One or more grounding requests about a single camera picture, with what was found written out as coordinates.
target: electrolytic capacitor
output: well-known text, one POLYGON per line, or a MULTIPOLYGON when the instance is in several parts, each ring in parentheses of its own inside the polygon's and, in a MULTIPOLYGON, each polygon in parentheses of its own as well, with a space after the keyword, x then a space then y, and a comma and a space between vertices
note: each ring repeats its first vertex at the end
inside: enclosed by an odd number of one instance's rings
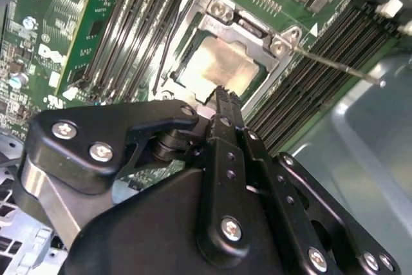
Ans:
POLYGON ((24 73, 18 73, 8 80, 8 84, 15 90, 19 90, 28 84, 28 76, 24 73))

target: ram slot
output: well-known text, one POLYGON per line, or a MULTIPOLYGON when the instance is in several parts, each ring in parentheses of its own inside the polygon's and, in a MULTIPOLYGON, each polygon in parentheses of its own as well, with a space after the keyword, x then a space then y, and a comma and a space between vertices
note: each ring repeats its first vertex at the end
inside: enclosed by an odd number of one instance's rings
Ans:
MULTIPOLYGON (((181 2, 182 0, 173 0, 165 9, 165 14, 162 15, 161 20, 159 22, 160 29, 152 36, 145 53, 143 54, 142 58, 138 63, 137 71, 133 75, 131 82, 129 83, 125 92, 121 96, 122 100, 130 101, 133 99, 133 95, 137 92, 138 87, 142 81, 142 78, 144 74, 147 72, 147 69, 153 59, 153 56, 158 46, 162 42, 162 39, 165 37, 168 26, 172 24, 173 20, 175 19, 179 11, 179 6, 181 2)), ((129 62, 126 63, 126 66, 132 66, 133 63, 134 59, 130 59, 129 62)))
POLYGON ((96 76, 98 70, 99 70, 99 64, 100 60, 106 51, 106 48, 110 42, 110 37, 113 34, 113 30, 115 29, 117 25, 117 19, 122 11, 122 7, 124 5, 125 0, 117 0, 116 5, 113 9, 113 12, 109 18, 108 25, 106 26, 106 30, 104 32, 104 35, 102 39, 100 40, 99 46, 97 48, 97 51, 95 53, 95 56, 92 60, 92 62, 89 64, 87 67, 86 71, 84 72, 83 79, 85 81, 92 81, 93 78, 96 76))
POLYGON ((106 59, 102 61, 104 67, 101 69, 99 78, 95 83, 98 89, 104 90, 105 86, 107 86, 111 73, 115 69, 115 63, 124 48, 127 36, 133 28, 133 24, 138 17, 139 9, 142 7, 143 2, 144 0, 133 0, 130 3, 130 9, 127 12, 127 17, 122 25, 122 29, 116 34, 114 47, 109 52, 106 52, 106 59))
MULTIPOLYGON (((147 32, 147 29, 149 25, 153 22, 155 16, 156 16, 156 9, 154 9, 151 12, 152 7, 159 2, 159 0, 137 0, 136 3, 133 5, 132 12, 133 15, 131 18, 127 21, 127 26, 124 29, 124 32, 122 33, 122 38, 119 40, 117 44, 117 48, 115 51, 113 51, 112 56, 109 58, 107 70, 105 74, 102 76, 103 80, 101 82, 100 87, 107 93, 110 92, 110 87, 112 81, 115 81, 117 77, 121 74, 123 74, 122 70, 130 70, 130 68, 125 68, 123 67, 121 70, 119 70, 118 66, 118 61, 119 61, 119 56, 122 50, 124 49, 124 45, 127 41, 127 38, 130 36, 131 33, 140 33, 141 31, 147 32), (141 16, 138 16, 140 13, 139 8, 142 8, 143 5, 146 7, 146 10, 144 10, 141 13, 141 16), (136 18, 140 21, 137 27, 137 30, 135 30, 135 23, 136 23, 136 18)), ((137 44, 136 49, 140 49, 141 43, 137 44)))
POLYGON ((130 74, 133 63, 141 52, 140 48, 145 42, 146 38, 150 36, 153 25, 161 25, 162 19, 164 19, 165 12, 159 17, 159 14, 164 9, 165 0, 151 0, 150 5, 147 7, 144 13, 144 19, 138 24, 136 31, 134 32, 133 42, 131 43, 131 49, 126 53, 125 57, 119 61, 116 74, 113 76, 112 87, 107 90, 107 95, 119 96, 122 88, 124 87, 127 78, 130 74))
MULTIPOLYGON (((389 29, 378 24, 373 16, 349 6, 311 52, 361 68, 390 38, 397 36, 389 29)), ((274 155, 316 113, 328 107, 350 79, 343 72, 302 58, 248 125, 274 155)))

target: white connector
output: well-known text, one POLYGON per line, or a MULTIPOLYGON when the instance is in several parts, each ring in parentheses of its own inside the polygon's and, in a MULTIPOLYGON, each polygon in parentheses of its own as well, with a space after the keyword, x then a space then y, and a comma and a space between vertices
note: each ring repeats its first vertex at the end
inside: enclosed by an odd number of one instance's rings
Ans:
POLYGON ((389 0, 387 3, 380 5, 376 8, 376 13, 380 14, 387 19, 392 19, 404 6, 400 0, 389 0))
POLYGON ((412 21, 407 22, 403 26, 399 26, 398 31, 403 33, 404 35, 411 35, 412 36, 412 21))

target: wire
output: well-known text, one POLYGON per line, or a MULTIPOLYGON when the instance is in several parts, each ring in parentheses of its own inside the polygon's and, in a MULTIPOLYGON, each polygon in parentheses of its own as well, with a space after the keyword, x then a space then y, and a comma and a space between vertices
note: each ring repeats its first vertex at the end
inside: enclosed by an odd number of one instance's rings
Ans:
MULTIPOLYGON (((192 0, 187 0, 187 4, 191 5, 191 3, 192 3, 192 0)), ((176 16, 173 19, 173 24, 172 24, 172 26, 169 30, 169 33, 167 34, 165 48, 163 50, 162 58, 160 59, 159 69, 157 71, 156 80, 154 82, 154 86, 153 86, 153 89, 152 89, 153 95, 157 94, 157 87, 159 85, 160 77, 162 76, 162 72, 164 70, 166 59, 167 59, 167 56, 169 54, 170 45, 173 41, 174 36, 176 35, 176 32, 178 31, 178 28, 179 28, 179 25, 180 25, 180 19, 183 15, 182 13, 185 12, 185 11, 186 11, 186 6, 183 7, 182 9, 178 10, 176 16)))

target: black mechanical arm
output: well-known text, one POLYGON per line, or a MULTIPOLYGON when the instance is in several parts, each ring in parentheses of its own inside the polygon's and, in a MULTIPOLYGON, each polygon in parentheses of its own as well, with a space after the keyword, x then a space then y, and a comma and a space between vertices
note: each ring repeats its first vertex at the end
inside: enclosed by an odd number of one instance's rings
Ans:
POLYGON ((70 250, 60 275, 400 274, 303 166, 269 156, 235 94, 218 88, 209 103, 34 118, 14 195, 70 250), (185 169, 114 205, 117 178, 172 160, 185 169))

